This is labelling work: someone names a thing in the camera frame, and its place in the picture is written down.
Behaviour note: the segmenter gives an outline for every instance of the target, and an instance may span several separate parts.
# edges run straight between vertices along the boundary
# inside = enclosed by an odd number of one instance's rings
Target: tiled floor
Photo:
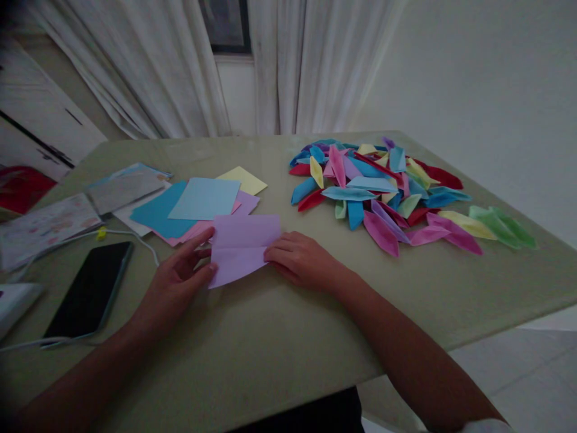
[[[513,329],[451,353],[519,433],[577,432],[577,332]],[[359,385],[363,409],[422,426],[386,378]]]

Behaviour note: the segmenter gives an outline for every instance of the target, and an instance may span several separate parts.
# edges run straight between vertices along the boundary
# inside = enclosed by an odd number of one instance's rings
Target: table
[[[479,240],[485,255],[448,242],[389,256],[363,226],[351,232],[326,200],[304,213],[290,206],[303,178],[288,162],[319,138],[379,143],[385,134],[407,153],[459,176],[479,206],[497,205],[532,233],[540,249],[512,250]],[[216,177],[241,165],[269,187],[254,213],[278,213],[284,230],[316,238],[338,260],[404,311],[445,349],[453,349],[577,302],[576,251],[503,203],[434,154],[397,131],[275,137],[119,141],[101,144],[51,190],[40,206],[80,192],[91,182],[143,162],[175,174]],[[468,203],[450,206],[467,212]],[[112,229],[125,229],[110,220]],[[58,308],[88,251],[131,236],[84,238],[33,265],[29,281],[47,292],[16,325],[5,345],[38,339]],[[161,259],[172,249],[150,234]],[[104,339],[139,304],[154,274],[150,252],[139,243],[124,276]],[[83,346],[12,352],[2,376],[18,407],[69,370],[91,349]],[[381,375],[371,349],[344,310],[328,296],[291,287],[270,266],[228,286],[203,292],[157,350],[143,362],[97,429],[103,431],[223,431]]]

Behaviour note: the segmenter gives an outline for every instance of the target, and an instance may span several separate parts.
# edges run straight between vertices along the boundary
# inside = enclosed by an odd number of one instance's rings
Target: wall
[[[402,130],[577,248],[575,22],[573,0],[413,0],[351,130]]]

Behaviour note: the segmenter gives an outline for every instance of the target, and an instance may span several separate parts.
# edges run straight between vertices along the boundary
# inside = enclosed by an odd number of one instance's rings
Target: smartphone
[[[44,338],[82,338],[100,329],[106,321],[132,249],[132,242],[120,242],[94,248],[88,253]]]

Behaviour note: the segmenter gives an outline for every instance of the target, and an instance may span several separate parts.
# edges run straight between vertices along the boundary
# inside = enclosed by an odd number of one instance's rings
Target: person's right hand
[[[314,239],[299,232],[283,233],[266,249],[264,261],[291,283],[318,292],[334,294],[359,278]]]

